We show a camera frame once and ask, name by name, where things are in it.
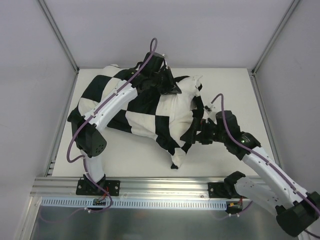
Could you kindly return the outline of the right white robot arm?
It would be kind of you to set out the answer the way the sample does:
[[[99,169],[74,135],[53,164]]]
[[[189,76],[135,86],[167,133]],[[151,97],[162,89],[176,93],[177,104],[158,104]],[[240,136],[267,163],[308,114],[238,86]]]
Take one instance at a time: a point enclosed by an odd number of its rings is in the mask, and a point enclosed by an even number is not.
[[[222,143],[229,153],[254,170],[268,188],[257,185],[244,173],[235,171],[220,187],[209,190],[221,198],[245,197],[275,216],[278,225],[297,237],[320,217],[320,195],[308,192],[268,157],[261,143],[241,131],[230,110],[219,111],[215,120],[194,118],[181,140],[202,145]]]

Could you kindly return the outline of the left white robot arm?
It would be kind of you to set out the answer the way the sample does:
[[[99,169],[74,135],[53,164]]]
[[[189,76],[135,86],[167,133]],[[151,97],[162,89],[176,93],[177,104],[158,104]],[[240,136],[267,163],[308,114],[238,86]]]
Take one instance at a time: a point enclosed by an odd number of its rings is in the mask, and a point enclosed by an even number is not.
[[[153,51],[133,68],[109,65],[104,74],[92,80],[67,120],[72,128],[71,143],[81,152],[87,189],[93,195],[105,188],[105,128],[154,139],[169,154],[175,154],[179,145],[170,132],[170,115],[161,112],[161,103],[180,93],[165,57]]]

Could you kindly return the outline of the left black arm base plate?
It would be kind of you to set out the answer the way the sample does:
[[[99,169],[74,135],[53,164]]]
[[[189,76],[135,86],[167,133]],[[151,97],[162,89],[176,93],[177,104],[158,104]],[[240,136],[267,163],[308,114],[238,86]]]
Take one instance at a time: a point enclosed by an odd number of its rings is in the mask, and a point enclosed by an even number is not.
[[[109,193],[110,196],[119,196],[120,181],[106,179],[104,176],[96,184]],[[100,188],[94,185],[85,175],[83,175],[77,182],[76,195],[78,196],[102,196],[105,194]]]

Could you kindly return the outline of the black white checkered pillowcase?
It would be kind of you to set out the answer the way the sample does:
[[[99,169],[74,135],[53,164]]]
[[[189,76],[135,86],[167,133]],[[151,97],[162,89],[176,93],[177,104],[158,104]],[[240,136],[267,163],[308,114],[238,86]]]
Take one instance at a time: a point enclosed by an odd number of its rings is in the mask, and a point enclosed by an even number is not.
[[[82,118],[88,111],[96,107],[103,98],[120,81],[127,81],[136,70],[121,69],[117,65],[108,65],[100,75],[97,75],[87,86],[80,97],[76,108],[70,113],[67,121],[75,132],[82,124]],[[156,110],[163,96],[155,88],[138,93],[137,97],[124,103],[119,112],[107,124],[108,128],[137,136],[148,137],[171,155],[172,169],[178,169],[191,148],[192,143],[181,140],[176,142],[169,132],[169,117],[157,116]]]

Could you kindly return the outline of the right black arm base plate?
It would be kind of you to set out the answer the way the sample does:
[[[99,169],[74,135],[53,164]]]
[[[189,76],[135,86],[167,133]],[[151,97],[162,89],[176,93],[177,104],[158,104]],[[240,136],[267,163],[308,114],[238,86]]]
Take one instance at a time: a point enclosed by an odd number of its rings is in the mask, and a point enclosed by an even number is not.
[[[235,188],[235,184],[226,182],[208,182],[207,191],[209,198],[221,198],[221,199],[240,199],[247,197],[238,194]]]

